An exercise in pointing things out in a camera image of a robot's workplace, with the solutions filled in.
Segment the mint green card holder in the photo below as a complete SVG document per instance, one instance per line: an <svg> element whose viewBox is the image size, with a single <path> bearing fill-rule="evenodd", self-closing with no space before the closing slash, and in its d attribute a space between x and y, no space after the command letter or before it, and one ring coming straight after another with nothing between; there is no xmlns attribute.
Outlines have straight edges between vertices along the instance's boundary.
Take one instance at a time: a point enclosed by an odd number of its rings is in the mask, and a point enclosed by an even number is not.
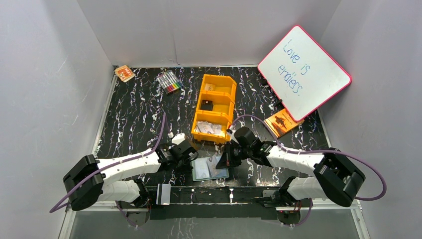
<svg viewBox="0 0 422 239"><path fill-rule="evenodd" d="M216 165L221 156L213 155L211 157L197 158L191 165L193 167L193 181L206 181L213 179L224 179L229 177L228 169L216 169Z"/></svg>

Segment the white magnetic stripe card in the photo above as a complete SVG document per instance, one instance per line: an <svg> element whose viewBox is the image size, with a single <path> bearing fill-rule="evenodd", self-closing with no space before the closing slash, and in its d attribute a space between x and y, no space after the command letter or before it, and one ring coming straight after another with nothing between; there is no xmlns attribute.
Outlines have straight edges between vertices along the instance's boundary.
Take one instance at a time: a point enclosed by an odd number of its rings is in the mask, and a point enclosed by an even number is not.
<svg viewBox="0 0 422 239"><path fill-rule="evenodd" d="M169 205L171 197L171 185L170 184L158 184L157 185L157 205Z"/></svg>

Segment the orange three-compartment bin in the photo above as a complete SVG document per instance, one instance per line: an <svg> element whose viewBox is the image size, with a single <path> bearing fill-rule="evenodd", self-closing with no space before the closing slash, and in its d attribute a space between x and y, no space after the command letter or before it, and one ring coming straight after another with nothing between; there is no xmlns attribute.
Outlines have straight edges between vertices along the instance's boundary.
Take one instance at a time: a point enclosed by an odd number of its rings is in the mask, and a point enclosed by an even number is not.
<svg viewBox="0 0 422 239"><path fill-rule="evenodd" d="M206 83L215 84L215 91L205 91ZM217 144L224 144L229 141L226 130L233 122L236 87L237 83L230 76L204 74L191 130L195 140L211 141ZM202 100L213 101L213 111L200 110ZM195 132L194 128L199 121L222 125L224 136Z"/></svg>

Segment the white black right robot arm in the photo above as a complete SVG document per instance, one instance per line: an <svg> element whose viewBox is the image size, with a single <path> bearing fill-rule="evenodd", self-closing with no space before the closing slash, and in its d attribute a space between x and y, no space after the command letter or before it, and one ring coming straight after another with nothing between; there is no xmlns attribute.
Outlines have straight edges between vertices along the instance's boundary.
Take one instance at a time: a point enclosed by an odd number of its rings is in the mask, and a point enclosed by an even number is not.
<svg viewBox="0 0 422 239"><path fill-rule="evenodd" d="M293 206L303 199L329 199L349 207L366 177L338 150L317 153L279 147L274 141L261 141L249 128L233 132L216 168L233 168L251 159L259 165L287 168L307 174L306 178L289 177L277 192L259 198L265 204L281 203Z"/></svg>

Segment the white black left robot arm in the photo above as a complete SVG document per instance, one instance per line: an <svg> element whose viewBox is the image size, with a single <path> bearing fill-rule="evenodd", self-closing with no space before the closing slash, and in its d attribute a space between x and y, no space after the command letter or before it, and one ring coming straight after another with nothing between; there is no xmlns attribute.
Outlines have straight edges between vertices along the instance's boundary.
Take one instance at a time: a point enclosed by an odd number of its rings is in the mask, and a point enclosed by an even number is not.
<svg viewBox="0 0 422 239"><path fill-rule="evenodd" d="M149 195L134 176L188 166L197 154L196 145L184 139L119 158L86 155L63 178L70 207L81 211L100 201L124 201L143 207Z"/></svg>

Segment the grey card in bin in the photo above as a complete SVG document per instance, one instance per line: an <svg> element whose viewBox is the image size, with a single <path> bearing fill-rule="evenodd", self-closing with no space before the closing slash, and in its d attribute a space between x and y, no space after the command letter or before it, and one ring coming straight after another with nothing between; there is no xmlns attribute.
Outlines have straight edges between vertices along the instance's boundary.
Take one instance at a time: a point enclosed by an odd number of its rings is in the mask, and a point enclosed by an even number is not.
<svg viewBox="0 0 422 239"><path fill-rule="evenodd" d="M210 123L208 121L199 121L194 128L195 132L224 136L222 125Z"/></svg>

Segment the small orange card box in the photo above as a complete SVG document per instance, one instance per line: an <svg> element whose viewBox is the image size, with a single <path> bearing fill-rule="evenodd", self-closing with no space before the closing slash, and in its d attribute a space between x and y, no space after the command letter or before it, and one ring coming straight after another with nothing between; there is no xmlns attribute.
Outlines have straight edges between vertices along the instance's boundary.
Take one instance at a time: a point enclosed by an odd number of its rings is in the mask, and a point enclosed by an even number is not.
<svg viewBox="0 0 422 239"><path fill-rule="evenodd" d="M134 72L128 65L119 66L114 72L122 82L127 82L135 77Z"/></svg>

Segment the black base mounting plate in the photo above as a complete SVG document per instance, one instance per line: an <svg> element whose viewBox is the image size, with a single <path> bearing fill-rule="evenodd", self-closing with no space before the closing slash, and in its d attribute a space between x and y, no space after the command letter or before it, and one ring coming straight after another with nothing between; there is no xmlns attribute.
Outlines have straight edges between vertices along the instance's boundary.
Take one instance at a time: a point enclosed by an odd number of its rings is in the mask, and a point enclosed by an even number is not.
<svg viewBox="0 0 422 239"><path fill-rule="evenodd" d="M158 203L158 188L148 186L140 203L119 202L130 213L146 212L151 220L175 218L261 218L266 220L301 217L309 199L286 203L277 196L279 187L171 187L169 204Z"/></svg>

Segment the black item in bin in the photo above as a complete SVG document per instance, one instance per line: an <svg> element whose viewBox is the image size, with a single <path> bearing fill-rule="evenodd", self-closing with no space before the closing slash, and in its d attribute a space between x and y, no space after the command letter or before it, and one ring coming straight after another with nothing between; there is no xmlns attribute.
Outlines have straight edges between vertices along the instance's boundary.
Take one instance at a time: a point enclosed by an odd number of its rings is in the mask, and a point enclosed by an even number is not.
<svg viewBox="0 0 422 239"><path fill-rule="evenodd" d="M200 110L202 111L213 111L213 101L202 100L200 105Z"/></svg>

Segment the orange cover book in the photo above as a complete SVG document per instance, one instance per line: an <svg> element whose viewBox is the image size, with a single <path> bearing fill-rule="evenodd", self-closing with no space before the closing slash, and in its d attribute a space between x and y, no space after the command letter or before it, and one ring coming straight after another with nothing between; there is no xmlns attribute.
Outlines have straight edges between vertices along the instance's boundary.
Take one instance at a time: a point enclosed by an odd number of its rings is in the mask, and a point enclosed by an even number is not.
<svg viewBox="0 0 422 239"><path fill-rule="evenodd" d="M264 120L267 126L271 129L274 135L277 138L285 135L292 129L296 128L300 124L304 122L302 121L295 121L288 113L286 109L282 109L281 111L275 113L274 115L266 118Z"/></svg>

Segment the beige item in bin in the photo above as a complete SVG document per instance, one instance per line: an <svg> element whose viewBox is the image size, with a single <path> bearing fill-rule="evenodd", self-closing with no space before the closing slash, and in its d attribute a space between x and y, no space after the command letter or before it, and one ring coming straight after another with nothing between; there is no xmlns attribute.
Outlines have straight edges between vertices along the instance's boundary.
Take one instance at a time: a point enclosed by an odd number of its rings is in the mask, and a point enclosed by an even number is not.
<svg viewBox="0 0 422 239"><path fill-rule="evenodd" d="M216 85L211 83L206 83L204 86L205 91L215 91Z"/></svg>

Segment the pack of coloured markers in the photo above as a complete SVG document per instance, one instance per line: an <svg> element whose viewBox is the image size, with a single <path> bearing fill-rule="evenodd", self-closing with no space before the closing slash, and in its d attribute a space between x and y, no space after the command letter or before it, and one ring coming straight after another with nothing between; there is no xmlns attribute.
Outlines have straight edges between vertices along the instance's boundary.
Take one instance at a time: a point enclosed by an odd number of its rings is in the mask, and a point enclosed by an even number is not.
<svg viewBox="0 0 422 239"><path fill-rule="evenodd" d="M156 80L166 94L173 93L182 88L183 84L180 79L171 70L160 73Z"/></svg>

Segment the pink framed whiteboard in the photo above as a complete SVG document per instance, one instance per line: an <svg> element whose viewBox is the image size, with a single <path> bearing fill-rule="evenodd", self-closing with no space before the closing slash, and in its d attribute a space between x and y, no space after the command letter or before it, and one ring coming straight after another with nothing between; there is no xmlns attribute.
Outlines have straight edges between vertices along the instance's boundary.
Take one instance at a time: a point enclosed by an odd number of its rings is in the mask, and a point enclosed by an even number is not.
<svg viewBox="0 0 422 239"><path fill-rule="evenodd" d="M352 76L300 25L293 26L257 68L295 121L352 82Z"/></svg>

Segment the aluminium rail frame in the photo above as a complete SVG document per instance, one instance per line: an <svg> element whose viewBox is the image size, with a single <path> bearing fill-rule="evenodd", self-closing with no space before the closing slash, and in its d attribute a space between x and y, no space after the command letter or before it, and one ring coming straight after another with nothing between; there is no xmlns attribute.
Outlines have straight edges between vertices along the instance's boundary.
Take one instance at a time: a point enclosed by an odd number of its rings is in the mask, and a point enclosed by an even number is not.
<svg viewBox="0 0 422 239"><path fill-rule="evenodd" d="M315 205L331 205L349 208L357 204L347 192L320 186L305 187L199 187L170 186L159 184L141 189L139 202L105 199L89 203L76 216L94 214L94 222L100 221L100 213L114 213L132 227L139 227L150 220L178 218L253 218L278 222L288 227L304 223Z"/></svg>

